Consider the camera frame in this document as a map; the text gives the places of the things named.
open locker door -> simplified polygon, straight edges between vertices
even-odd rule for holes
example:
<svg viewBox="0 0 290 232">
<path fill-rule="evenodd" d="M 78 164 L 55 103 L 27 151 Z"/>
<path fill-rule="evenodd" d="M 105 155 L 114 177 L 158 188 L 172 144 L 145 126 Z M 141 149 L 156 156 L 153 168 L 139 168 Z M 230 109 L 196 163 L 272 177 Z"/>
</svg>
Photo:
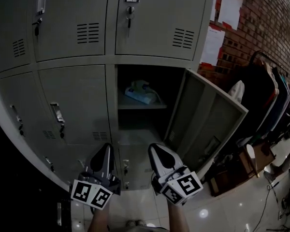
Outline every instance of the open locker door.
<svg viewBox="0 0 290 232">
<path fill-rule="evenodd" d="M 216 85 L 186 70 L 165 142 L 198 173 L 222 149 L 247 112 Z"/>
</svg>

key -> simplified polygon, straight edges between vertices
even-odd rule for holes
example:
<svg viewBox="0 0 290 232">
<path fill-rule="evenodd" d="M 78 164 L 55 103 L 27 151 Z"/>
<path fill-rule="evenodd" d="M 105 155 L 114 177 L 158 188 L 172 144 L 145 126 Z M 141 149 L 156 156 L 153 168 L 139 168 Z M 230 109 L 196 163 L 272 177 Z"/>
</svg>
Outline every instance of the key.
<svg viewBox="0 0 290 232">
<path fill-rule="evenodd" d="M 128 19 L 128 38 L 129 38 L 129 33 L 130 33 L 130 28 L 131 28 L 131 19 Z"/>
</svg>

